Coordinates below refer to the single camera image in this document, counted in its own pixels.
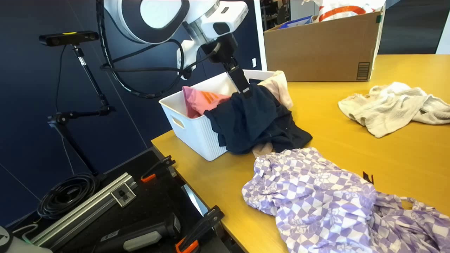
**orange clamp tip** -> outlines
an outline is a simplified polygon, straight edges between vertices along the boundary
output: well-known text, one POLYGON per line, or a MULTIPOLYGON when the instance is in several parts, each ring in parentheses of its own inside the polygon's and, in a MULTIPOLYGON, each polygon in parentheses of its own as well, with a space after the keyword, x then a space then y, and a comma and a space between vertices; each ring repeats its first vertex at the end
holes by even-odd
POLYGON ((141 181, 144 182, 144 183, 147 183, 148 181, 152 180, 153 178, 156 178, 155 174, 152 174, 152 175, 150 175, 150 176, 148 176, 146 178, 142 178, 141 177, 141 181))
POLYGON ((189 245, 189 247, 185 251, 180 251, 180 245, 185 240, 185 238, 186 237, 181 239, 181 241, 179 241, 175 245, 176 253, 192 253, 198 247, 198 240, 195 240, 191 245, 189 245))

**light pink cloth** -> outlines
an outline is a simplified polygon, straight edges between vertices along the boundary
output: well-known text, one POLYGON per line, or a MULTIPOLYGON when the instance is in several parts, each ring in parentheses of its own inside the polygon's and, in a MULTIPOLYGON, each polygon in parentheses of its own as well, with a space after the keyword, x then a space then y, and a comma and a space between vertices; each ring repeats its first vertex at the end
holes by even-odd
POLYGON ((196 90, 189 86, 183 86, 184 102, 186 103, 187 115, 189 118, 197 118, 212 110, 218 104, 228 101, 231 96, 196 90))

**blue object in box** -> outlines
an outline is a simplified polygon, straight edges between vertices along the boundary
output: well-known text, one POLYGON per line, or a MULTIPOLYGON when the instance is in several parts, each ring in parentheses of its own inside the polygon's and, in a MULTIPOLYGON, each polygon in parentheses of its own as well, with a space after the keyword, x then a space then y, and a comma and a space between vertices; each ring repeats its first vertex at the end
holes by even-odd
POLYGON ((282 26, 280 26, 278 29, 302 26, 302 25, 311 24, 311 23, 312 23, 312 16, 308 16, 308 17, 299 18, 299 19, 296 19, 296 20, 292 20, 292 21, 286 22, 282 26))

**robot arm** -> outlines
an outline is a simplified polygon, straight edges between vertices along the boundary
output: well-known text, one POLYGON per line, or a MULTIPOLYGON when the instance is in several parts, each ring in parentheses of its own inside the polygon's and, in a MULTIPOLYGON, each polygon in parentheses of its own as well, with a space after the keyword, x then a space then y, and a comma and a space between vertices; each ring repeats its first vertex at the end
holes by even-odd
MULTIPOLYGON (((201 47, 206 55, 212 55, 212 62, 224 65, 239 92, 250 95, 248 81, 233 57, 237 42, 232 32, 248 13, 245 2, 104 0, 104 7, 121 33, 137 43, 164 43, 183 25, 192 39, 182 43, 183 68, 196 61, 197 50, 201 47)), ((181 68, 179 50, 177 57, 178 68, 181 68)))

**dark blue wall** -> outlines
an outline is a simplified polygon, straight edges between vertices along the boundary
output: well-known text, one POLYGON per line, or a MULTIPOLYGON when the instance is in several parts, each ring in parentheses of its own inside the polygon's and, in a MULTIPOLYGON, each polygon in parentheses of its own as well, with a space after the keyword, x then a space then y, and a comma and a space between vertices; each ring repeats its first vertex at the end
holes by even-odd
MULTIPOLYGON (((239 49, 236 58, 244 68, 252 68, 256 58, 261 69, 253 1, 247 0, 249 14, 235 32, 239 49)), ((41 34, 96 31, 94 0, 2 0, 0 50, 0 225, 33 211, 40 198, 56 183, 72 174, 62 140, 47 123, 54 114, 59 55, 62 47, 45 47, 41 34)), ((107 18, 107 33, 113 57, 134 52, 142 45, 123 38, 107 18)), ((181 28, 175 39, 189 39, 181 28)), ((99 86, 117 112, 107 117, 79 118, 69 123, 78 144, 93 165, 105 172, 137 155, 151 145, 150 140, 170 130, 158 100, 135 97, 122 89, 109 74, 99 70, 103 55, 99 42, 81 45, 99 86)), ((175 45, 158 46, 125 60, 118 67, 176 66, 175 45)), ((193 85, 223 72, 221 65, 198 65, 193 85)), ((157 92, 176 76, 172 72, 127 73, 125 80, 138 90, 157 92)), ((70 48, 63 57, 59 110, 91 111, 100 106, 94 90, 70 48)), ((67 146, 75 173, 86 168, 67 146)))

